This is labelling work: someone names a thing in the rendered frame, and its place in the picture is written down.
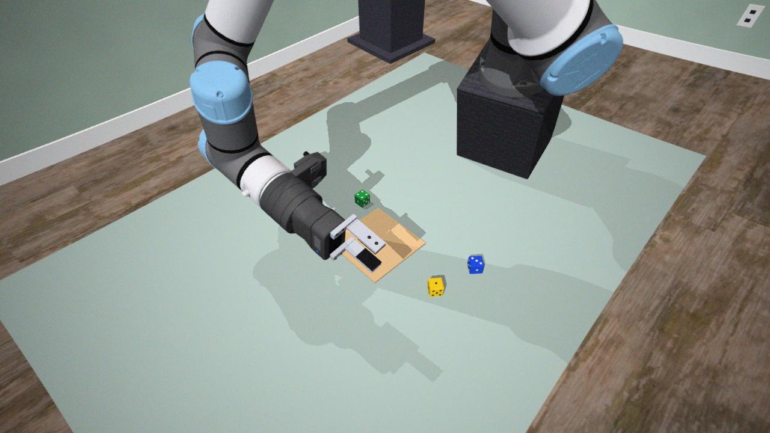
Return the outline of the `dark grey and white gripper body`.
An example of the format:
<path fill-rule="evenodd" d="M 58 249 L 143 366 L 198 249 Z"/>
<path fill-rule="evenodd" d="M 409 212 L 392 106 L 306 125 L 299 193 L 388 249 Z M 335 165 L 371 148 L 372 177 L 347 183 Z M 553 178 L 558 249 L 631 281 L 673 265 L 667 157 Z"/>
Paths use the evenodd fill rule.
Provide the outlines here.
<path fill-rule="evenodd" d="M 287 233 L 298 234 L 322 259 L 330 258 L 345 243 L 345 232 L 338 238 L 330 232 L 344 218 L 322 204 L 313 188 L 327 175 L 327 159 L 319 152 L 303 153 L 291 171 L 274 156 L 263 156 L 250 164 L 241 177 L 243 197 L 250 197 Z"/>

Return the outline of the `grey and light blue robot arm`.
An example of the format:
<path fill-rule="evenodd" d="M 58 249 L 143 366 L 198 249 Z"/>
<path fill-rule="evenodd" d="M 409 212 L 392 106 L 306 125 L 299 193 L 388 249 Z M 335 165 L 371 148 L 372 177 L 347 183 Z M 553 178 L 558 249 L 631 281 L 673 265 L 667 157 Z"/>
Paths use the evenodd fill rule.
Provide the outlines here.
<path fill-rule="evenodd" d="M 254 160 L 273 156 L 259 142 L 247 67 L 273 1 L 209 0 L 192 32 L 189 83 L 204 129 L 198 147 L 239 189 Z M 570 95 L 603 76 L 623 48 L 596 0 L 486 1 L 493 12 L 479 80 L 497 95 Z"/>

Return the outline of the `tan flat mat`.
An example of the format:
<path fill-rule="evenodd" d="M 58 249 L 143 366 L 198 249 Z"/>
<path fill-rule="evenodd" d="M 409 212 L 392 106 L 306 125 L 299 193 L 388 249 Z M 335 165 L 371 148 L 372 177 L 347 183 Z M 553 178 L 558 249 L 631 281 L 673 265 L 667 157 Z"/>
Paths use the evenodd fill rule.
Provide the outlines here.
<path fill-rule="evenodd" d="M 379 268 L 375 269 L 373 273 L 357 261 L 346 250 L 343 252 L 343 256 L 354 264 L 364 275 L 368 276 L 374 283 L 378 282 L 381 278 L 387 275 L 390 271 L 396 268 L 402 261 L 410 257 L 416 250 L 420 249 L 425 242 L 418 238 L 415 234 L 410 232 L 406 227 L 402 226 L 395 219 L 384 213 L 382 209 L 374 209 L 372 213 L 364 216 L 360 221 L 368 226 L 379 238 L 386 242 L 385 246 L 378 252 L 373 253 L 365 245 L 363 245 L 354 234 L 350 233 L 346 229 L 345 241 L 352 236 L 359 244 L 373 253 L 382 263 Z"/>

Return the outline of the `yellow die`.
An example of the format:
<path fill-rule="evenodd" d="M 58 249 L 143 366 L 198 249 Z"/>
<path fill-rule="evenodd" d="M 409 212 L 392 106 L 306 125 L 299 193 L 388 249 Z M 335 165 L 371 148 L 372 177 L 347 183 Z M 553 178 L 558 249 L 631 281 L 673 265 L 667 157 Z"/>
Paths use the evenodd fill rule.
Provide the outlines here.
<path fill-rule="evenodd" d="M 431 298 L 432 296 L 443 296 L 445 287 L 443 287 L 442 278 L 429 278 L 427 282 L 427 289 Z"/>

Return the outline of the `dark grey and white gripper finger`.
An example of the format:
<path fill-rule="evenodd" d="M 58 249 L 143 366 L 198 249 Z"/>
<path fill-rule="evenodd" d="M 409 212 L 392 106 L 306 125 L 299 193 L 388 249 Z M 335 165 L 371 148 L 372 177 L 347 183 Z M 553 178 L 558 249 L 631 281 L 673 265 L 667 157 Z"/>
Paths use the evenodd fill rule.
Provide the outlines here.
<path fill-rule="evenodd" d="M 343 254 L 345 250 L 349 252 L 352 257 L 357 259 L 357 261 L 359 261 L 364 266 L 364 268 L 368 269 L 371 273 L 373 273 L 375 269 L 379 268 L 382 263 L 377 257 L 373 255 L 373 253 L 369 252 L 369 250 L 359 244 L 356 239 L 352 238 L 352 236 L 350 236 L 350 238 L 347 239 L 345 243 L 340 245 L 338 249 L 330 253 L 331 260 L 336 260 L 339 255 Z"/>
<path fill-rule="evenodd" d="M 348 230 L 369 250 L 373 253 L 378 253 L 386 244 L 383 239 L 374 233 L 368 226 L 364 225 L 357 219 L 357 215 L 352 214 L 349 218 L 344 220 L 343 224 L 340 224 L 333 231 L 330 232 L 330 237 L 333 239 L 338 238 L 339 234 L 342 234 L 345 230 Z"/>

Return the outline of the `blue die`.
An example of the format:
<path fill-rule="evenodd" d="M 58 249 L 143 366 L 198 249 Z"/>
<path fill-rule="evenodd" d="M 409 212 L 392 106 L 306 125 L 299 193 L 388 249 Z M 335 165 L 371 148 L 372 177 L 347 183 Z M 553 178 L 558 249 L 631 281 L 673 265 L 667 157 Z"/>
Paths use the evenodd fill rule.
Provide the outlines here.
<path fill-rule="evenodd" d="M 470 274 L 482 274 L 484 269 L 483 257 L 469 257 L 467 266 Z"/>

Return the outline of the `green die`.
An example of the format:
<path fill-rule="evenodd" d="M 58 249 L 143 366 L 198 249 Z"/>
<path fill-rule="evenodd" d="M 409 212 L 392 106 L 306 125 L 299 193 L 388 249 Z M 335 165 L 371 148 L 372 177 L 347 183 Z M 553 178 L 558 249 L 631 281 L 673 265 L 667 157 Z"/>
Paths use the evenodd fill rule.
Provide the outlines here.
<path fill-rule="evenodd" d="M 355 196 L 355 203 L 360 207 L 364 207 L 369 204 L 369 194 L 364 190 L 360 190 Z"/>

